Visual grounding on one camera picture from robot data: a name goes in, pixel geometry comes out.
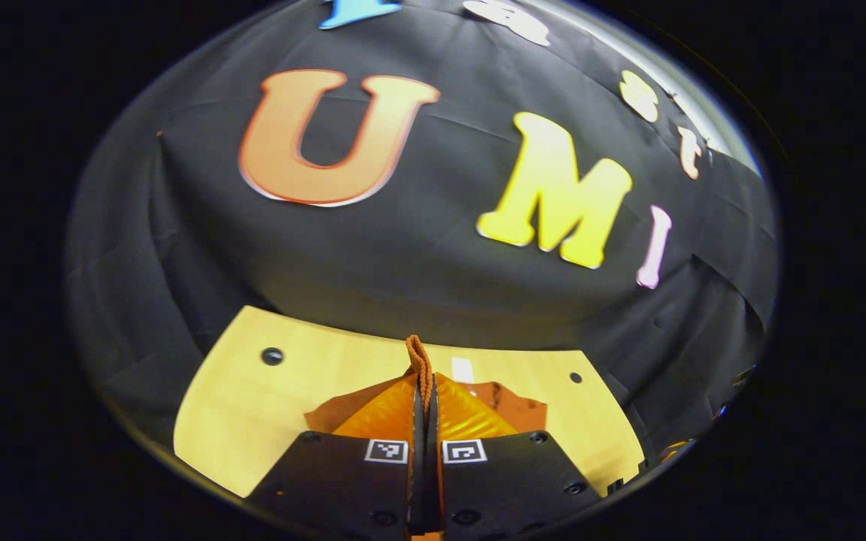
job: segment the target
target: yellow letter m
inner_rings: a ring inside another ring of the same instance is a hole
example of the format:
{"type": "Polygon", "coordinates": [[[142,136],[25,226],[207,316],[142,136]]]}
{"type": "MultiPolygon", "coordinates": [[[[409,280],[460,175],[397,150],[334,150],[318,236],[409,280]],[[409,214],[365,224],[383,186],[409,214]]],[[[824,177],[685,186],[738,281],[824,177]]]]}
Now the yellow letter m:
{"type": "Polygon", "coordinates": [[[519,158],[496,210],[477,220],[480,235],[526,246],[533,240],[530,219],[536,210],[540,249],[560,244],[564,260],[601,266],[616,212],[632,185],[630,174],[603,158],[577,180],[577,155],[567,130],[533,113],[517,113],[513,121],[523,133],[519,158]]]}

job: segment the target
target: yellow table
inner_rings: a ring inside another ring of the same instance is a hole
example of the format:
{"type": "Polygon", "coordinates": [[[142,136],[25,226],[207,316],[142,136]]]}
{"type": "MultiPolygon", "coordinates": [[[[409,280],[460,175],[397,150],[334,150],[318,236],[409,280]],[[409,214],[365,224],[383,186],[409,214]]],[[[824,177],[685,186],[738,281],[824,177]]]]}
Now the yellow table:
{"type": "MultiPolygon", "coordinates": [[[[637,475],[643,461],[640,443],[582,352],[423,346],[434,372],[457,379],[453,359],[467,359],[456,365],[471,367],[472,382],[496,381],[520,397],[546,403],[547,431],[599,495],[605,496],[615,480],[637,475]],[[571,373],[580,374],[581,383],[574,383],[571,373]]],[[[409,363],[402,340],[247,306],[186,391],[173,435],[175,453],[213,482],[246,497],[308,429],[303,413],[339,394],[402,376],[409,363]],[[260,357],[271,346],[284,354],[277,366],[260,357]]]]}

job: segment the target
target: letter u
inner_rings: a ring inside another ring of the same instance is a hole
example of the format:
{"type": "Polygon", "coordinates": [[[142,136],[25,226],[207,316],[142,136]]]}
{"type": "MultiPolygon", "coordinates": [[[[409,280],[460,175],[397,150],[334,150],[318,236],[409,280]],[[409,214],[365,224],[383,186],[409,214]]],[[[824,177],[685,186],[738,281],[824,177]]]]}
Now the letter u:
{"type": "Polygon", "coordinates": [[[440,99],[433,86],[377,75],[363,81],[370,107],[350,154],[336,165],[315,165],[300,155],[303,134],[324,93],[340,88],[339,71],[300,69],[265,79],[265,95],[240,150],[243,178],[267,198],[317,206],[348,205],[368,198],[389,180],[424,103],[440,99]]]}

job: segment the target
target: black cloth backdrop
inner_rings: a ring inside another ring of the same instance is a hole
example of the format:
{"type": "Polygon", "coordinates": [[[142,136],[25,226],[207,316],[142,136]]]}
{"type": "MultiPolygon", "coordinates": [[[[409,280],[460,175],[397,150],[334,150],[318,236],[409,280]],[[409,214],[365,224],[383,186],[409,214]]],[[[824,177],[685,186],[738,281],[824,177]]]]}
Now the black cloth backdrop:
{"type": "Polygon", "coordinates": [[[463,15],[459,1],[402,4],[327,32],[317,25],[330,4],[277,5],[173,66],[114,123],[83,172],[65,257],[70,323],[103,392],[171,448],[197,367],[253,305],[389,338],[582,349],[645,455],[704,431],[770,324],[779,246],[764,182],[707,148],[700,181],[688,178],[677,126],[698,131],[683,111],[564,21],[534,14],[550,28],[544,48],[463,15]],[[370,198],[297,205],[241,179],[238,147],[260,83],[302,68],[348,78],[310,120],[302,152],[313,163],[350,151],[370,99],[365,77],[442,92],[419,110],[398,167],[370,198]],[[661,97],[656,123],[622,102],[623,69],[661,97]],[[633,179],[597,270],[535,240],[508,246],[475,231],[516,163],[521,110],[571,133],[581,174],[608,157],[633,179]],[[647,290],[635,277],[654,204],[674,226],[660,285],[647,290]]]}

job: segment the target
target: dark background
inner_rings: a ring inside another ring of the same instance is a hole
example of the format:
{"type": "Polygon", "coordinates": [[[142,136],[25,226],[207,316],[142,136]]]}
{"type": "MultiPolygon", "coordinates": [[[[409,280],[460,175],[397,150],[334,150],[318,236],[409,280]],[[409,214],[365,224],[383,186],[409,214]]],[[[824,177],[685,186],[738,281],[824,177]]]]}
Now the dark background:
{"type": "MultiPolygon", "coordinates": [[[[59,296],[65,217],[103,132],[169,65],[267,4],[0,3],[4,538],[274,536],[125,435],[78,372],[59,296]]],[[[785,150],[774,341],[701,445],[568,535],[866,539],[866,4],[737,4],[597,5],[716,66],[749,100],[729,99],[735,113],[785,150]]]]}

